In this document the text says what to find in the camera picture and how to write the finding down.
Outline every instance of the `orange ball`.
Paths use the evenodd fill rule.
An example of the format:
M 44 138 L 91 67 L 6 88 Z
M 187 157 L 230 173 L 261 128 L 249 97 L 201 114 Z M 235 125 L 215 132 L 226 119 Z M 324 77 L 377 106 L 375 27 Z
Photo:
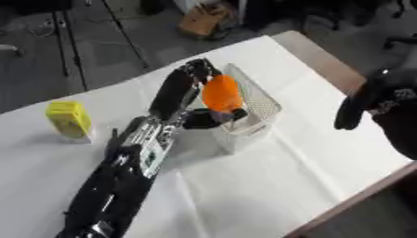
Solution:
M 229 75 L 221 74 L 210 80 L 202 92 L 203 101 L 216 112 L 231 112 L 242 108 L 237 82 Z

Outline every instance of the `metal frame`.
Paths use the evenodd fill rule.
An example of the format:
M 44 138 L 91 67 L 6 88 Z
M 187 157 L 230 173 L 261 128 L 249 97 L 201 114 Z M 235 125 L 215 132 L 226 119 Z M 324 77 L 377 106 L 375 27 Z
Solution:
M 120 20 L 114 14 L 114 12 L 112 11 L 112 8 L 108 5 L 106 0 L 101 0 L 101 1 L 103 3 L 104 7 L 109 12 L 110 16 L 112 17 L 112 20 L 114 21 L 114 23 L 117 26 L 117 28 L 119 29 L 119 31 L 126 38 L 128 44 L 132 48 L 134 54 L 141 61 L 141 64 L 143 65 L 143 68 L 148 68 L 147 62 L 141 56 L 141 53 L 139 52 L 139 50 L 133 45 L 132 41 L 130 40 L 130 38 L 128 37 L 128 34 L 125 31 L 125 28 L 123 27 L 123 24 L 120 22 Z M 91 4 L 92 4 L 92 0 L 86 0 L 86 5 L 90 6 Z M 88 91 L 87 81 L 86 81 L 86 77 L 85 77 L 85 74 L 84 74 L 84 67 L 83 67 L 83 63 L 82 63 L 82 60 L 81 60 L 81 57 L 80 57 L 80 54 L 79 54 L 79 51 L 78 51 L 78 47 L 76 45 L 74 32 L 73 32 L 73 26 L 72 26 L 72 23 L 71 23 L 71 20 L 70 20 L 70 15 L 68 14 L 68 10 L 65 9 L 65 8 L 61 8 L 61 9 L 59 9 L 59 11 L 61 12 L 61 14 L 63 16 L 63 20 L 65 21 L 66 29 L 67 29 L 68 36 L 69 36 L 70 43 L 71 43 L 71 48 L 72 48 L 73 53 L 74 53 L 74 64 L 78 68 L 84 90 Z M 57 36 L 58 48 L 59 48 L 59 51 L 60 51 L 62 71 L 63 71 L 63 74 L 65 76 L 68 76 L 69 71 L 68 71 L 68 68 L 67 68 L 67 65 L 66 65 L 66 60 L 65 60 L 65 54 L 64 54 L 64 50 L 63 50 L 63 43 L 62 43 L 62 39 L 61 39 L 61 29 L 60 29 L 60 25 L 58 24 L 58 19 L 57 19 L 57 11 L 52 12 L 52 19 L 53 19 L 53 24 L 54 24 L 54 28 L 55 28 L 55 35 Z

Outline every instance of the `robotic hand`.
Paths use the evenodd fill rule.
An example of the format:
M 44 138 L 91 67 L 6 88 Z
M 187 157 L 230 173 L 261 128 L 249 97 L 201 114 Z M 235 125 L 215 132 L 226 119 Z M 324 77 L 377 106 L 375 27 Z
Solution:
M 79 190 L 65 213 L 57 238 L 121 238 L 141 208 L 180 127 L 220 126 L 209 109 L 187 111 L 200 86 L 220 74 L 206 59 L 171 73 L 149 110 L 120 135 L 113 131 L 105 158 Z
M 334 126 L 355 129 L 364 111 L 372 115 L 399 152 L 417 160 L 416 70 L 384 70 L 370 78 L 344 100 Z

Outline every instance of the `office chair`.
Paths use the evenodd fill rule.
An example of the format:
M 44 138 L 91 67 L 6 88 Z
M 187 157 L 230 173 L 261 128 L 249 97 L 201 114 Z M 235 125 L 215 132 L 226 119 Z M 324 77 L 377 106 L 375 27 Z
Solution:
M 404 0 L 397 0 L 400 5 L 400 10 L 394 14 L 394 18 L 399 18 L 402 16 L 405 7 L 404 7 Z M 410 0 L 412 7 L 417 9 L 417 0 Z M 387 37 L 385 43 L 383 44 L 383 48 L 390 49 L 394 47 L 395 43 L 402 43 L 406 45 L 417 45 L 417 33 L 414 33 L 411 37 L 407 36 L 390 36 Z
M 331 0 L 286 0 L 278 4 L 279 14 L 297 20 L 297 28 L 302 33 L 309 16 L 328 20 L 333 31 L 339 30 L 343 7 L 344 1 Z

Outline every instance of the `robotic arm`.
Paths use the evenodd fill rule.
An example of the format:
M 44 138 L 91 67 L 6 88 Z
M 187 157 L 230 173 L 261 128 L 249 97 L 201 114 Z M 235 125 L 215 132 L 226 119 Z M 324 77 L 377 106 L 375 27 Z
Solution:
M 135 118 L 126 130 L 113 131 L 106 156 L 79 190 L 57 238 L 120 238 L 141 209 L 176 131 L 213 128 L 209 109 L 187 111 L 200 87 L 221 74 L 206 59 L 171 73 L 157 93 L 150 115 Z

